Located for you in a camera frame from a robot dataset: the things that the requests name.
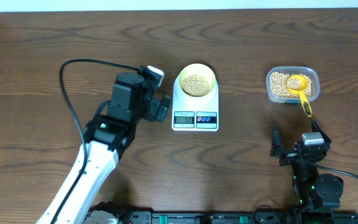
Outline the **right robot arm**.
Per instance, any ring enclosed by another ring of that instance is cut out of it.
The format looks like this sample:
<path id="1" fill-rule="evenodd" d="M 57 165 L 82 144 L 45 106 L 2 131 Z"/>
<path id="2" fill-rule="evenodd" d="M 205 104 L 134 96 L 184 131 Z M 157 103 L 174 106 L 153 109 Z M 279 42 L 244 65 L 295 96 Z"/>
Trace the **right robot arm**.
<path id="1" fill-rule="evenodd" d="M 304 133 L 292 149 L 284 149 L 277 127 L 272 127 L 270 156 L 278 157 L 281 166 L 291 166 L 293 191 L 301 203 L 284 214 L 283 223 L 334 223 L 333 211 L 340 207 L 344 181 L 320 174 L 316 164 L 327 156 L 332 140 L 316 121 L 311 122 L 311 128 L 312 132 Z"/>

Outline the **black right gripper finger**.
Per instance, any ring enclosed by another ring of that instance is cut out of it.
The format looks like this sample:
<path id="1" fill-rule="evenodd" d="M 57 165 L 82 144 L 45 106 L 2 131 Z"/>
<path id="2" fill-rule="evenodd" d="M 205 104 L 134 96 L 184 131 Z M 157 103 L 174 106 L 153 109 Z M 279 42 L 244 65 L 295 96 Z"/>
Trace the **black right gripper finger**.
<path id="1" fill-rule="evenodd" d="M 270 157 L 277 157 L 282 152 L 281 138 L 276 126 L 272 126 L 272 145 L 270 149 Z"/>
<path id="2" fill-rule="evenodd" d="M 323 130 L 318 126 L 318 124 L 315 120 L 312 120 L 311 128 L 314 133 L 318 132 L 322 135 L 325 143 L 331 144 L 331 139 L 323 132 Z"/>

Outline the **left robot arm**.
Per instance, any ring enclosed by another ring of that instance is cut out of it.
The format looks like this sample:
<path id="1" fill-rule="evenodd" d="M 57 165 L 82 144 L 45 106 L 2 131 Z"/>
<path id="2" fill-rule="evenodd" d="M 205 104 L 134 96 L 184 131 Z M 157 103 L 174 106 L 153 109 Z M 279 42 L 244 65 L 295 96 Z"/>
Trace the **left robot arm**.
<path id="1" fill-rule="evenodd" d="M 76 161 L 39 223 L 83 223 L 94 198 L 135 138 L 141 120 L 162 122 L 171 98 L 154 98 L 165 74 L 150 67 L 120 73 L 112 97 L 80 131 Z"/>

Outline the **yellow measuring scoop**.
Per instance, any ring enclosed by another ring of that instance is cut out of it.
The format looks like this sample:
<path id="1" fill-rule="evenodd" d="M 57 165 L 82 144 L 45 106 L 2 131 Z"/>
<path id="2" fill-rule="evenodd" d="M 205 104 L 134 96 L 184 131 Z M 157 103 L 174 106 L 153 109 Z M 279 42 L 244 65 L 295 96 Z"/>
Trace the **yellow measuring scoop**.
<path id="1" fill-rule="evenodd" d="M 308 80 L 301 75 L 292 75 L 286 80 L 287 91 L 299 97 L 303 111 L 309 118 L 311 118 L 313 112 L 308 98 L 306 97 L 306 89 L 308 85 Z"/>

